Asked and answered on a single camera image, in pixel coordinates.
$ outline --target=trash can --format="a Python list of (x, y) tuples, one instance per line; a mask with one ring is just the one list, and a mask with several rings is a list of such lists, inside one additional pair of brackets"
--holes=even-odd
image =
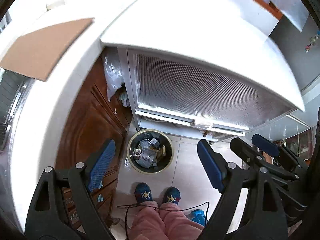
[[(163, 157), (163, 159), (161, 159), (157, 163), (157, 166), (155, 166), (155, 167), (152, 166), (152, 167), (146, 169), (134, 161), (133, 152), (134, 152), (135, 148), (138, 146), (140, 141), (142, 141), (144, 139), (151, 140), (152, 138), (157, 139), (158, 142), (160, 143), (160, 146), (164, 145), (166, 147), (166, 155)], [(129, 141), (128, 147), (127, 147), (127, 158), (129, 160), (131, 166), (143, 174), (158, 173), (158, 172), (165, 170), (172, 162), (172, 159), (173, 159), (172, 143), (171, 143), (170, 139), (164, 133), (162, 133), (158, 130), (153, 130), (153, 129), (142, 130), (142, 131), (136, 133)]]

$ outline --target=bolt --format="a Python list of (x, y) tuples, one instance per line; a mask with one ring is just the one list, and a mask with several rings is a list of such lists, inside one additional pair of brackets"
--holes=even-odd
[(268, 172), (268, 169), (266, 167), (260, 167), (260, 171), (262, 173), (267, 173)]
[(230, 169), (235, 169), (236, 166), (237, 166), (237, 165), (236, 165), (235, 163), (233, 163), (233, 162), (228, 163), (228, 167), (229, 167)]
[(49, 173), (50, 171), (52, 171), (52, 167), (46, 167), (45, 169), (44, 169), (44, 172), (46, 172), (46, 173)]
[(77, 163), (76, 164), (76, 168), (77, 169), (81, 169), (81, 168), (83, 168), (84, 167), (84, 163)]

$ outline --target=leg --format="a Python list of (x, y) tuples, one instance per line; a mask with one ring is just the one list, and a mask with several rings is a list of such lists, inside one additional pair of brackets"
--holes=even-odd
[(140, 211), (132, 223), (128, 240), (168, 240), (165, 225), (158, 213), (158, 204), (152, 201), (149, 186), (145, 183), (138, 184), (135, 196), (141, 206), (138, 207)]
[(164, 203), (160, 208), (175, 211), (159, 209), (160, 217), (165, 224), (166, 235), (170, 240), (196, 240), (204, 227), (184, 215), (177, 206), (179, 200), (180, 192), (176, 188), (169, 188), (164, 195)]

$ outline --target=cardboard sheet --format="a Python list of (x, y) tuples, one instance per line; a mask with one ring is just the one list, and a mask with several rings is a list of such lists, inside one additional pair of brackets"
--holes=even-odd
[(21, 36), (5, 54), (0, 67), (46, 81), (66, 50), (92, 22), (92, 18), (80, 19)]

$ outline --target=blue clamp pad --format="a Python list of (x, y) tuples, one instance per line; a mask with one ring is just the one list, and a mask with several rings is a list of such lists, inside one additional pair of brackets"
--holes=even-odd
[(266, 138), (262, 137), (261, 135), (253, 135), (251, 141), (255, 146), (257, 146), (262, 151), (266, 152), (271, 157), (279, 156), (279, 147), (276, 144), (267, 140)]
[(215, 153), (204, 139), (198, 142), (197, 151), (212, 187), (221, 193), (224, 189), (222, 181), (227, 176), (227, 162), (221, 154)]
[(111, 163), (113, 156), (115, 155), (116, 151), (116, 143), (114, 140), (110, 140), (106, 148), (101, 153), (100, 157), (98, 158), (97, 162), (95, 163), (94, 167), (90, 171), (89, 175), (89, 184), (88, 190), (92, 192), (94, 189), (98, 188), (104, 174), (108, 166)]

